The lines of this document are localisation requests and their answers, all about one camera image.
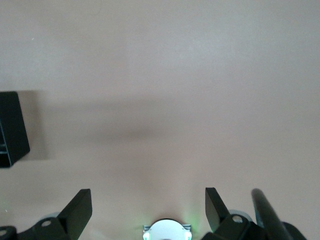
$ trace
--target table surface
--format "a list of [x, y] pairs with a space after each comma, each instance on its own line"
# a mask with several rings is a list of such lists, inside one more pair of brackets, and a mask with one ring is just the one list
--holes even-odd
[[84, 188], [80, 240], [141, 240], [172, 218], [210, 230], [205, 187], [254, 218], [320, 235], [320, 1], [1, 1], [0, 91], [31, 152], [0, 170], [21, 232]]

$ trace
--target black tube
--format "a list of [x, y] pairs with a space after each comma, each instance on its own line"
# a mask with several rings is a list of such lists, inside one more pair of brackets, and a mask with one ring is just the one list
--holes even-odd
[[257, 224], [263, 224], [269, 240], [293, 240], [285, 225], [278, 218], [275, 210], [260, 189], [251, 192]]

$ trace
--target glowing light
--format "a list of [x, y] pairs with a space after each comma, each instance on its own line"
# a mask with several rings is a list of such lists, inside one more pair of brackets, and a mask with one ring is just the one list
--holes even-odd
[[185, 240], [191, 240], [191, 238], [192, 238], [192, 234], [189, 231], [186, 231], [184, 233], [184, 236], [185, 236]]
[[149, 232], [146, 232], [145, 234], [143, 234], [143, 240], [151, 240]]

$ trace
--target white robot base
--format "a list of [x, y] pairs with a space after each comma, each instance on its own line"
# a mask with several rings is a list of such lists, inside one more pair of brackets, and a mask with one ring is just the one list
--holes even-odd
[[161, 219], [143, 226], [143, 240], [191, 240], [191, 225], [172, 219]]

